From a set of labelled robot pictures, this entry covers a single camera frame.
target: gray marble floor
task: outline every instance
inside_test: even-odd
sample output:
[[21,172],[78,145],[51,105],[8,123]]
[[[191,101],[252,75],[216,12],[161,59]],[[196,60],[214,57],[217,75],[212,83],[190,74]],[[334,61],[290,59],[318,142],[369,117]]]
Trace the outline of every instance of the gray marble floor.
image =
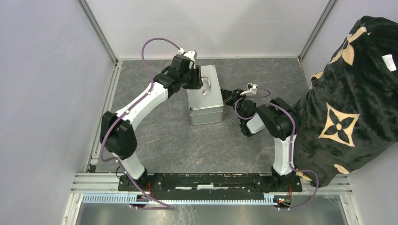
[[[148,62],[154,74],[169,63]],[[197,63],[214,64],[220,86],[225,89],[244,89],[250,82],[270,90],[270,97],[253,99],[257,104],[281,97],[293,105],[308,91],[297,59],[209,59]],[[123,62],[112,112],[126,106],[148,84],[141,61]],[[221,123],[191,126],[186,90],[156,107],[135,133],[138,157],[148,172],[270,172],[274,161],[272,136],[267,131],[250,138],[243,136],[232,107],[224,107]],[[99,162],[96,172],[114,172],[116,168],[115,162]]]

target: white wall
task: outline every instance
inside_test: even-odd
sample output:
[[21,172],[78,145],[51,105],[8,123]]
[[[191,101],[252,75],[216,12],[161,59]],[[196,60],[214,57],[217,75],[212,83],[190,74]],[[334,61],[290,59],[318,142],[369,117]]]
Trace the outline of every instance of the white wall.
[[[118,58],[140,58],[145,41],[169,38],[200,58],[292,57],[304,47],[327,0],[88,0]],[[148,58],[174,47],[148,46]]]
[[339,0],[330,13],[318,37],[303,59],[303,69],[310,77],[323,71],[333,53],[343,43],[355,22],[364,15],[386,17],[398,22],[397,0]]
[[61,222],[113,63],[77,1],[0,1],[0,224]]
[[361,225],[397,224],[398,143],[348,176]]
[[[303,60],[307,81],[324,69],[358,19],[370,15],[398,22],[397,8],[396,0],[339,0]],[[394,145],[349,176],[361,225],[397,223],[397,165],[398,145]]]

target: metal plate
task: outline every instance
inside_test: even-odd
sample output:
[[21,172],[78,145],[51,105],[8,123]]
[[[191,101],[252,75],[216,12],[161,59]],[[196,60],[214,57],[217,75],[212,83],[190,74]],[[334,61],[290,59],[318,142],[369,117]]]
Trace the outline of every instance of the metal plate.
[[[301,179],[302,192],[293,192],[293,195],[311,195],[313,185]],[[77,173],[72,185],[72,193],[123,193],[118,191],[119,179],[114,173]],[[270,192],[269,195],[287,194],[283,192]],[[326,187],[318,189],[317,195],[352,195],[347,175],[338,174]]]
[[[84,194],[82,203],[112,203],[112,204],[149,204],[152,201],[142,200],[140,194]],[[277,205],[273,195],[262,195],[258,200],[162,200],[172,205]]]
[[221,121],[222,121],[222,111],[191,115],[191,124],[192,125],[218,123]]
[[[293,205],[308,196],[293,196]],[[78,225],[346,225],[339,196],[316,196],[305,207],[278,212],[264,205],[173,205],[170,210],[134,210],[125,204],[83,203]]]

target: white connector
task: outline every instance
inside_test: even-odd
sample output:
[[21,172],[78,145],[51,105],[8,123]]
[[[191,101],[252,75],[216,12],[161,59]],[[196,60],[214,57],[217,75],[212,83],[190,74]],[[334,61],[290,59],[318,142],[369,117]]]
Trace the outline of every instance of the white connector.
[[198,54],[196,53],[196,51],[187,51],[183,54],[183,56],[188,57],[192,62],[189,64],[189,68],[194,68],[196,65],[196,56]]
[[248,83],[247,90],[240,93],[240,95],[246,95],[246,96],[255,96],[256,94],[257,94],[257,85],[252,83]]

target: metal case handle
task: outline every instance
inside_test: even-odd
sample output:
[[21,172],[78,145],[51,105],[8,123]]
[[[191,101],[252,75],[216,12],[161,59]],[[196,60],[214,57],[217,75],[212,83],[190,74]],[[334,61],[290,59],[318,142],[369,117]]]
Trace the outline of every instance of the metal case handle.
[[208,93],[209,90],[210,90],[210,88],[211,88],[211,82],[210,82],[210,79],[209,79],[207,76],[203,76],[203,77],[202,77],[202,81],[203,81],[203,78],[206,78],[206,79],[207,79],[207,84],[208,84],[208,86],[209,86],[209,88],[208,88],[207,90],[204,90],[204,91],[203,91],[203,95],[206,95],[206,93]]

